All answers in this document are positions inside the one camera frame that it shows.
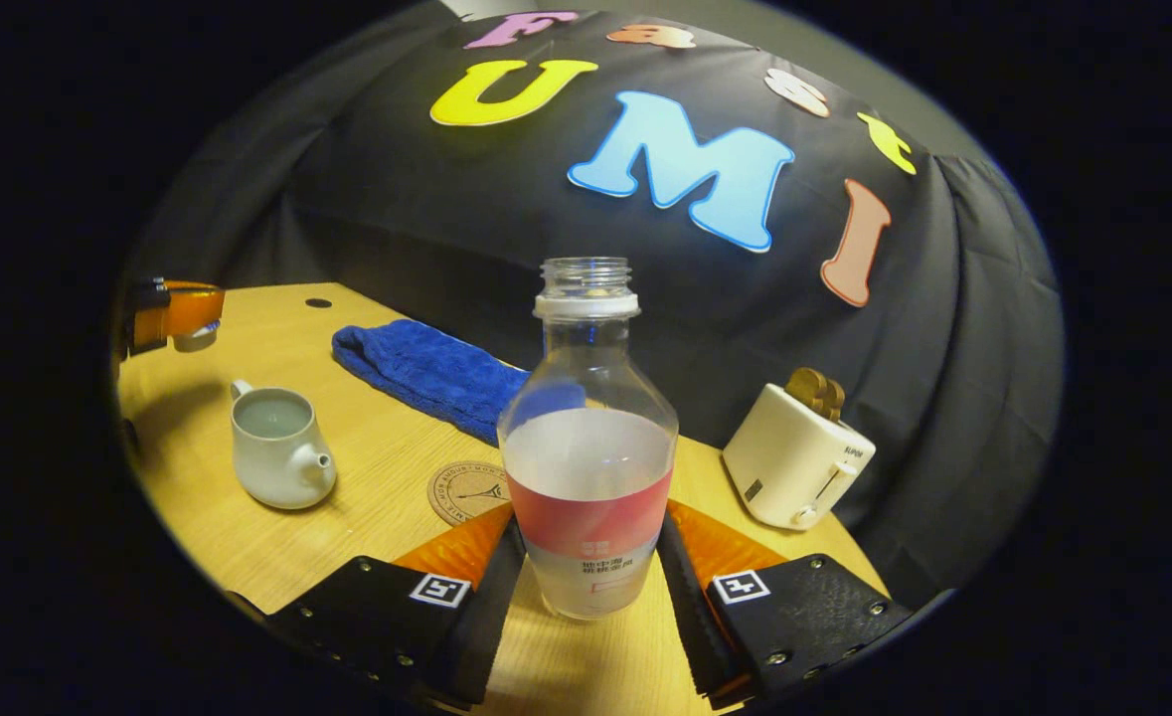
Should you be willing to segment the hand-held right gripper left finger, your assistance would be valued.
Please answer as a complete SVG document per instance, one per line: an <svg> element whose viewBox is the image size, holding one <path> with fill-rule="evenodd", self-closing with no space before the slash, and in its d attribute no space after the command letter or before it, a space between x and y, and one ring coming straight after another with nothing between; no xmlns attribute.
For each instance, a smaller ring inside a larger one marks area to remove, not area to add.
<svg viewBox="0 0 1172 716"><path fill-rule="evenodd" d="M395 561L350 558L264 621L387 696L470 710L485 698L523 562L502 504Z"/></svg>

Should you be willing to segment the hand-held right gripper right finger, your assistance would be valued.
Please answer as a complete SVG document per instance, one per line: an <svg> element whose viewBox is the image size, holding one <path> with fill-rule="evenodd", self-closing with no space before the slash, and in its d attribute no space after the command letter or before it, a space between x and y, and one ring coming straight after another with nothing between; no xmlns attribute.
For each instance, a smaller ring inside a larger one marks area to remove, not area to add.
<svg viewBox="0 0 1172 716"><path fill-rule="evenodd" d="M655 552L696 693L718 710L818 693L917 620L834 557L781 555L677 500Z"/></svg>

